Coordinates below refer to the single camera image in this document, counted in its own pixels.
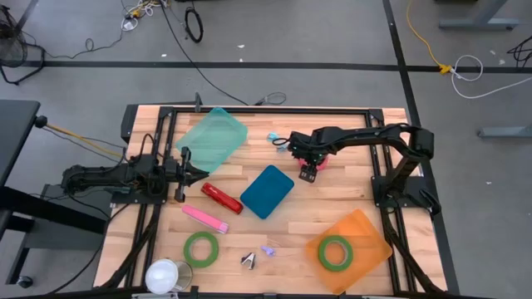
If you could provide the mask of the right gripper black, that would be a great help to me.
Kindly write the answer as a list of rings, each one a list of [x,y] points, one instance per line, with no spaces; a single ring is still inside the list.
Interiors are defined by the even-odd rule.
[[[321,141],[323,129],[315,129],[311,135],[292,131],[288,138],[288,150],[292,153],[295,159],[310,157],[312,155],[327,155],[328,148],[324,142]],[[300,168],[299,178],[313,183],[317,177],[318,171],[304,170]]]

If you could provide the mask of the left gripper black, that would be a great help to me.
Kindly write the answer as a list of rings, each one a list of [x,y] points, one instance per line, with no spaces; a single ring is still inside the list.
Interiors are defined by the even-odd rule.
[[[200,175],[194,175],[191,177],[190,185],[209,177],[207,171],[204,171],[202,169],[197,169],[192,164],[190,165],[190,156],[191,156],[191,153],[190,153],[189,148],[183,147],[181,154],[180,154],[180,157],[181,157],[180,162],[177,159],[175,159],[173,156],[170,156],[165,161],[166,180],[168,182],[178,183],[178,187],[175,190],[174,199],[179,203],[183,203],[185,201],[184,188],[187,185],[186,175],[187,175],[188,167],[190,167],[191,173],[200,174]]]

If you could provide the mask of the pink tape roll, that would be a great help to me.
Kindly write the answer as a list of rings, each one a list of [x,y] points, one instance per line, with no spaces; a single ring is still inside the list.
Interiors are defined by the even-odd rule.
[[[304,170],[321,171],[327,167],[328,161],[329,161],[329,158],[326,154],[325,155],[319,154],[319,155],[312,155],[310,157],[307,157],[306,159],[299,158],[298,164],[300,168]]]

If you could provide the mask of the red stapler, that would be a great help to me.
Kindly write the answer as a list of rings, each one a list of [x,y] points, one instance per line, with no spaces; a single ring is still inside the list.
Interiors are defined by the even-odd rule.
[[[226,193],[217,189],[210,183],[204,183],[201,191],[216,203],[236,214],[241,214],[244,206],[236,199],[228,196]]]

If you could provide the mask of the green tape roll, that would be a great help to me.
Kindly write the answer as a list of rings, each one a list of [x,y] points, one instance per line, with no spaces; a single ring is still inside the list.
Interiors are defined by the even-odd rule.
[[[332,263],[327,258],[327,247],[333,243],[337,243],[343,250],[343,260],[340,263]],[[318,260],[330,272],[347,270],[351,266],[353,258],[354,253],[350,242],[340,235],[327,236],[319,243]]]
[[[210,254],[203,260],[196,259],[192,252],[194,243],[200,239],[205,239],[209,242],[211,247]],[[193,233],[187,238],[184,245],[184,257],[187,263],[192,267],[205,268],[213,264],[219,255],[219,243],[217,238],[209,232]]]

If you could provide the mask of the translucent teal plastic lid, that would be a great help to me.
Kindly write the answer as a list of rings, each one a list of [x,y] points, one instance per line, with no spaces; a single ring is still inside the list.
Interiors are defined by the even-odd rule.
[[[176,148],[187,147],[190,163],[197,169],[213,173],[248,134],[246,125],[221,107],[215,107],[198,124],[176,142]]]

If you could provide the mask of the dark teal plastic bin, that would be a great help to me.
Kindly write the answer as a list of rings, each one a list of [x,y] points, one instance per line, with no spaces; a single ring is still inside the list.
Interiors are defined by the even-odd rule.
[[[259,218],[266,219],[294,187],[294,182],[273,165],[240,195],[241,202]]]

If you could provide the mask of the orange translucent bin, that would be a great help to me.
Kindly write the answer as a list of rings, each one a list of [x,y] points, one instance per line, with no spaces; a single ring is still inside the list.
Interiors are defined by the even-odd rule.
[[[330,272],[318,260],[319,243],[327,236],[346,238],[353,249],[351,266],[343,272]],[[320,282],[332,293],[345,292],[392,255],[392,248],[360,209],[356,209],[305,245],[305,254]],[[332,263],[343,260],[343,250],[333,243],[327,247],[327,258]]]

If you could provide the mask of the white-topped metal cup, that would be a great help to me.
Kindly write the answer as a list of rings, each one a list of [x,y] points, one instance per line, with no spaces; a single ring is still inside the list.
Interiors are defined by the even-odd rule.
[[[187,262],[160,259],[153,262],[146,274],[148,290],[157,295],[182,292],[192,282],[192,267]]]

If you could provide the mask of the black desk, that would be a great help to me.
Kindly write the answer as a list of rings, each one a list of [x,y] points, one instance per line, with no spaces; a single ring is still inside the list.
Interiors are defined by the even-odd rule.
[[[0,240],[7,231],[23,234],[6,278],[8,285],[21,288],[37,282],[23,271],[31,250],[95,249],[110,216],[96,194],[68,197],[59,187],[45,185],[41,193],[30,195],[6,185],[39,107],[34,100],[0,100]]]

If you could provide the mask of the grey table leg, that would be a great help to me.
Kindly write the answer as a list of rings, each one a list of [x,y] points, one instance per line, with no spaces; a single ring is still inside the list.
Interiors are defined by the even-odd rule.
[[[480,138],[532,138],[532,124],[527,126],[482,127],[477,135]]]
[[[487,0],[488,4],[475,16],[467,18],[441,19],[440,29],[453,30],[487,30],[487,31],[512,31],[520,25],[518,18],[500,18],[495,14],[508,0]]]

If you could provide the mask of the black floor fan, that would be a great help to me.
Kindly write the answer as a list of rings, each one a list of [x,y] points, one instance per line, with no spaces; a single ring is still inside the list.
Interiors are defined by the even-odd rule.
[[[19,86],[21,82],[42,70],[45,61],[45,50],[41,46],[26,42],[22,27],[14,20],[9,11],[9,7],[0,4],[0,74],[6,83]],[[6,76],[4,68],[18,68],[22,66],[27,60],[28,47],[35,47],[41,52],[37,69],[16,81],[10,81]]]

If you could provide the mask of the black aluminium table frame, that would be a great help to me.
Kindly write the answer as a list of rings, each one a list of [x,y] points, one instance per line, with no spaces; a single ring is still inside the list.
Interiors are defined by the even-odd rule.
[[[292,130],[310,135],[323,126],[338,126],[346,129],[369,125],[406,122],[403,109],[375,109],[373,114],[364,114],[368,108],[295,108],[295,107],[225,107],[225,109],[248,128],[246,141],[232,153],[206,180],[186,189],[186,204],[197,207],[229,224],[226,234],[218,234],[187,217],[181,212],[181,203],[173,199],[170,191],[168,202],[161,209],[156,233],[153,260],[183,259],[185,240],[198,231],[210,231],[219,242],[219,256],[210,266],[194,269],[192,286],[199,287],[199,295],[227,293],[277,295],[331,295],[320,282],[305,254],[308,241],[330,228],[355,209],[362,210],[382,234],[382,213],[375,206],[372,196],[371,177],[384,174],[390,162],[397,166],[401,155],[393,148],[377,146],[350,147],[329,158],[326,169],[309,184],[298,178],[299,165],[290,153],[278,153],[267,142],[266,136],[276,132],[288,136]],[[280,205],[265,220],[258,218],[246,208],[237,215],[221,207],[200,192],[204,181],[239,199],[241,193],[268,166],[274,165],[295,183]],[[98,264],[94,286],[108,281],[131,249],[139,205],[124,209],[112,221],[107,230],[106,241]],[[412,256],[425,274],[439,288],[457,293],[458,286],[450,262],[444,262],[444,253],[449,252],[438,238],[446,237],[440,219],[431,217],[422,208],[402,209],[402,220]],[[271,247],[273,257],[261,246]],[[250,252],[258,255],[253,270],[240,264],[240,258]],[[389,259],[355,282],[347,289],[348,295],[391,295],[394,288],[406,291],[411,282],[405,264],[399,254],[396,260]]]

